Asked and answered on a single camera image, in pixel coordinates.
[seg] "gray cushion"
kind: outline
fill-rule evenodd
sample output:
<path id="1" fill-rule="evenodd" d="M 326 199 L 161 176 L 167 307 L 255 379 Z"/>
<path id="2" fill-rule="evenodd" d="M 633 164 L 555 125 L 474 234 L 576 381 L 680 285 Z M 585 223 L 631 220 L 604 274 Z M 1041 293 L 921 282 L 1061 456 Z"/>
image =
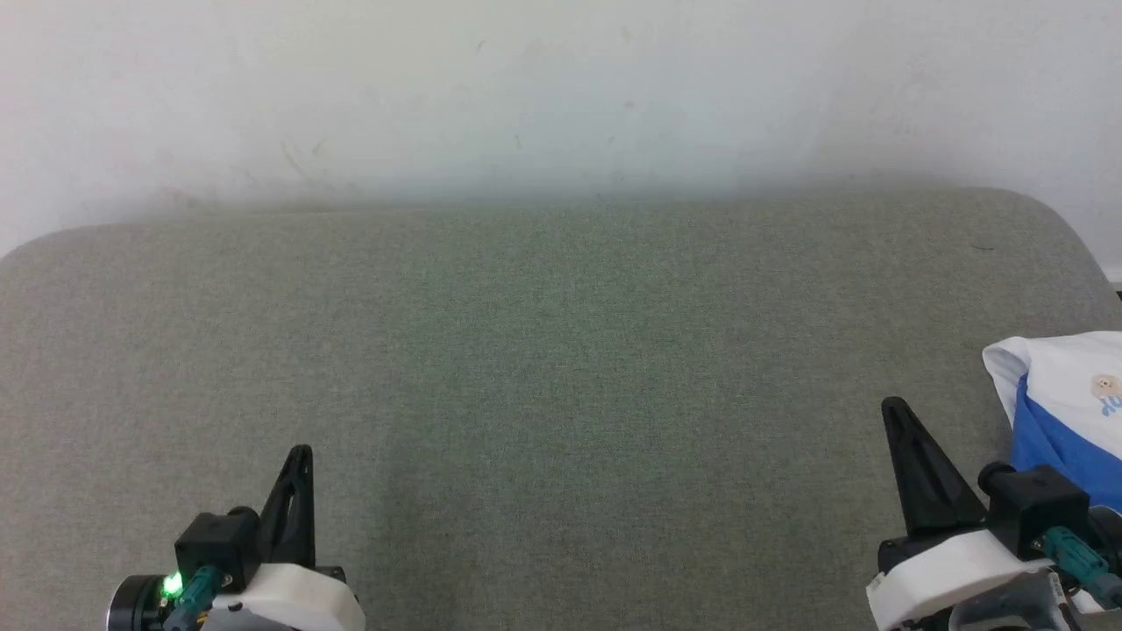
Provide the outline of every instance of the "gray cushion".
<path id="1" fill-rule="evenodd" d="M 56 234 L 0 263 L 0 628 L 98 628 L 297 442 L 370 629 L 871 628 L 881 399 L 973 478 L 982 347 L 1119 328 L 1001 191 Z"/>

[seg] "green led light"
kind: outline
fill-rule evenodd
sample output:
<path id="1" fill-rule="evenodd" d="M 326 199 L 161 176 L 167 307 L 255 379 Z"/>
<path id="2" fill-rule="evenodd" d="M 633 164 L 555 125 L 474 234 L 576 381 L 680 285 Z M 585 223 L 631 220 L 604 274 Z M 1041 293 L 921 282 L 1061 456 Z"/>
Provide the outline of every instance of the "green led light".
<path id="1" fill-rule="evenodd" d="M 164 577 L 164 596 L 174 598 L 183 593 L 183 575 L 178 571 Z"/>

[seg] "white wall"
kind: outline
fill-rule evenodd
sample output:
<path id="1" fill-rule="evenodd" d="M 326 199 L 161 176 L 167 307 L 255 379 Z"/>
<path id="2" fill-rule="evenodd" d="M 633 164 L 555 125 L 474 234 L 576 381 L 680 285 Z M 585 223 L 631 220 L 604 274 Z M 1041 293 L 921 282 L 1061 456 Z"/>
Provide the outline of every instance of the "white wall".
<path id="1" fill-rule="evenodd" d="M 1122 281 L 1116 0 L 0 4 L 0 252 L 141 216 L 980 184 Z"/>

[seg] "cartoon bear print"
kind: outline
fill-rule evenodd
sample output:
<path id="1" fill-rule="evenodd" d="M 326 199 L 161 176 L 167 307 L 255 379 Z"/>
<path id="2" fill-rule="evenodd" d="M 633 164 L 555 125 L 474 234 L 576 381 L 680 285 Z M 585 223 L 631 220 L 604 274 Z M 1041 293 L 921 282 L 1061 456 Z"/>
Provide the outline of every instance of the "cartoon bear print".
<path id="1" fill-rule="evenodd" d="M 1091 377 L 1091 394 L 1103 404 L 1104 417 L 1122 410 L 1122 379 L 1114 375 Z"/>

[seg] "white plastic part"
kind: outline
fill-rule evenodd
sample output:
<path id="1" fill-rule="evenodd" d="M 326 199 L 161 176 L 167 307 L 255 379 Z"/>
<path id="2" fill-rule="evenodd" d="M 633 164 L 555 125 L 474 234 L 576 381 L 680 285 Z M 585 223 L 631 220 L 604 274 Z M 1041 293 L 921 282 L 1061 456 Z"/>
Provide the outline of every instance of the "white plastic part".
<path id="1" fill-rule="evenodd" d="M 297 565 L 263 564 L 242 593 L 214 598 L 204 630 L 277 627 L 365 631 L 366 615 L 346 583 Z"/>
<path id="2" fill-rule="evenodd" d="M 1048 559 L 1022 561 L 988 530 L 976 530 L 877 574 L 865 594 L 876 628 L 889 631 L 1050 565 Z"/>

